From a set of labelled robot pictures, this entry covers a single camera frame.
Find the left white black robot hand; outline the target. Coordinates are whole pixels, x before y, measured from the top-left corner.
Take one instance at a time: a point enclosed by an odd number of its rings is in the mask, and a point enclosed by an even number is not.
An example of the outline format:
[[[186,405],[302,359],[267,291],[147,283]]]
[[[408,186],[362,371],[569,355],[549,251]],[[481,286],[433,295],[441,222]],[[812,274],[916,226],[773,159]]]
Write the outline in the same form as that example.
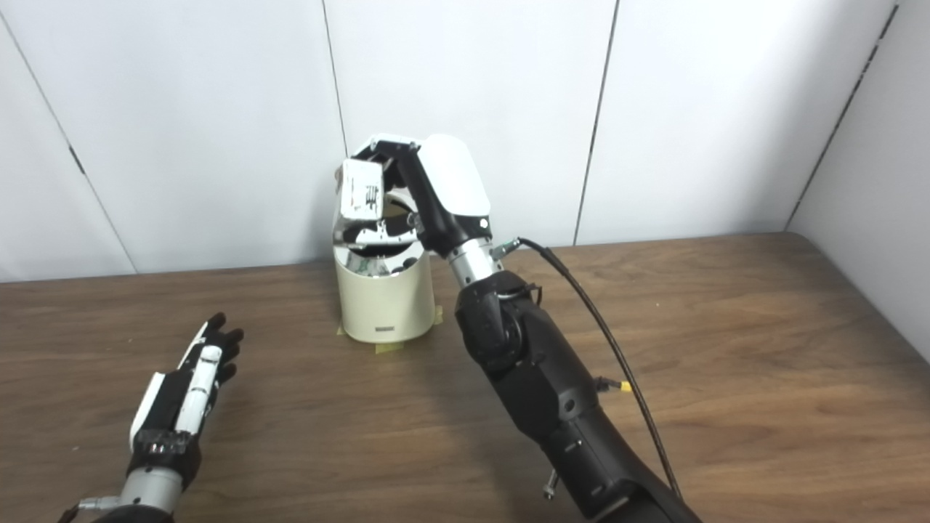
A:
[[[235,358],[245,332],[224,331],[217,312],[193,336],[175,370],[155,372],[130,429],[131,460],[126,473],[163,468],[177,474],[182,489],[196,479],[203,453],[201,434],[219,390],[235,376]]]

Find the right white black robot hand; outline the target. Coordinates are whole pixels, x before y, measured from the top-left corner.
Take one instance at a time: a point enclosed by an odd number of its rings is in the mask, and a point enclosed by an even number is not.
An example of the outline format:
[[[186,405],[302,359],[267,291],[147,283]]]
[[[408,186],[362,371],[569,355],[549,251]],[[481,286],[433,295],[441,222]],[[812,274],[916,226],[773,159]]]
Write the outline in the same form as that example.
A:
[[[490,201],[461,139],[375,134],[351,159],[378,163],[387,187],[408,190],[418,212],[418,238],[428,251],[448,258],[471,240],[492,238]]]

